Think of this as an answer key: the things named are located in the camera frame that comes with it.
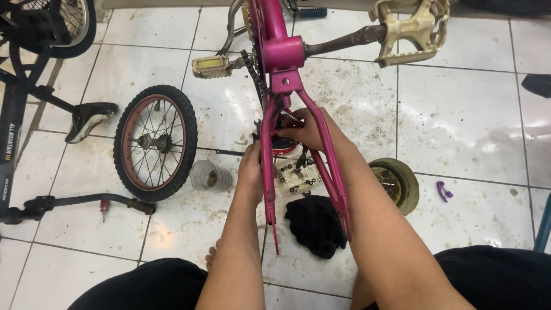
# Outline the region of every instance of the person's right hand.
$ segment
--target person's right hand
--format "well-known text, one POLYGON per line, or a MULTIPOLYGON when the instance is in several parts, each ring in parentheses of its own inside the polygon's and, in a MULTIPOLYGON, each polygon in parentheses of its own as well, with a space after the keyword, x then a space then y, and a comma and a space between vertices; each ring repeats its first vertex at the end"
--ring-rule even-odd
MULTIPOLYGON (((333 147, 337 150, 338 146, 341 145, 341 142, 349 141, 348 138, 342 133, 335 121, 327 114, 325 108, 320 108, 327 127, 329 128, 329 134, 331 135, 331 141, 333 142, 333 147)), ((310 113, 308 108, 298 109, 293 112, 293 116, 299 120, 304 120, 306 126, 304 128, 297 127, 288 127, 283 128, 278 132, 278 136, 287 137, 298 140, 304 143, 308 148, 315 149, 317 151, 324 152, 323 145, 320 139, 320 133, 317 130, 316 121, 310 113)))

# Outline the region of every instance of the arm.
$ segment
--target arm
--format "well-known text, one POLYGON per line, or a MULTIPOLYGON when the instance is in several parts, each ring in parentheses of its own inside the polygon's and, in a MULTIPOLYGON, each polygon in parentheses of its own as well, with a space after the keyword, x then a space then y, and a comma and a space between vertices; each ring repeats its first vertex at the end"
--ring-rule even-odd
POLYGON ((260 144, 247 147, 222 238, 196 309, 264 309, 256 207, 262 200, 260 144))
MULTIPOLYGON (((415 230, 385 192, 356 145, 321 108, 350 199, 350 248, 359 273, 381 309, 474 309, 450 284, 415 230)), ((307 109, 293 113, 303 129, 283 129, 282 136, 323 151, 307 109)))

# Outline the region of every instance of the foot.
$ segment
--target foot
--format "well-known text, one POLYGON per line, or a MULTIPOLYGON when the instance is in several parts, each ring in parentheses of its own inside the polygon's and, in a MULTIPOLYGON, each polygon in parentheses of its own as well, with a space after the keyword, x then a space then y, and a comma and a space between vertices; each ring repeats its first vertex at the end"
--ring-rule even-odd
MULTIPOLYGON (((216 241, 216 248, 219 247, 220 239, 216 241)), ((216 257, 216 249, 211 247, 208 249, 209 255, 205 256, 205 261, 207 261, 207 271, 210 272, 210 269, 212 268, 212 264, 214 264, 214 258, 216 257)))

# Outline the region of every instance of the pink bicycle frame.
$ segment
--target pink bicycle frame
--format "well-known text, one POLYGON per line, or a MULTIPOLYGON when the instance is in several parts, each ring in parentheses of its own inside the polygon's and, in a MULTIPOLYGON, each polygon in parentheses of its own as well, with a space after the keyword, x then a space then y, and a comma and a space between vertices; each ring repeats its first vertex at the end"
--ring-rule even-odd
MULTIPOLYGON (((298 71, 298 68, 304 66, 305 61, 302 38, 300 36, 287 36, 287 28, 279 0, 251 0, 249 14, 252 26, 258 31, 260 42, 260 46, 256 46, 258 61, 263 62, 265 72, 270 74, 270 87, 280 96, 284 103, 284 109, 287 111, 289 111, 288 109, 291 106, 289 96, 292 92, 296 92, 310 109, 316 121, 331 175, 327 172, 320 154, 314 150, 310 150, 310 152, 337 211, 343 232, 348 236, 348 240, 350 240, 351 229, 348 215, 348 196, 344 188, 329 129, 320 109, 304 90, 298 71)), ((276 234, 276 191, 274 188, 272 166, 272 136, 277 133, 277 130, 275 130, 277 114, 274 114, 276 104, 272 98, 264 95, 264 102, 264 118, 260 128, 264 207, 267 223, 272 225, 275 250, 279 255, 276 234)))

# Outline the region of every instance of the black shorts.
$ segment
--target black shorts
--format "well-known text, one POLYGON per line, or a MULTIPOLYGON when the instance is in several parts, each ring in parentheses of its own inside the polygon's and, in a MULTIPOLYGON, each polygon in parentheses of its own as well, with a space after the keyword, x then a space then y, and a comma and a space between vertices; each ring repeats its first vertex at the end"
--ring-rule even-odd
MULTIPOLYGON (((551 309, 551 255, 475 245, 434 257, 478 310, 551 309)), ((194 309, 206 279, 189 261, 158 259, 92 287, 69 310, 194 309)))

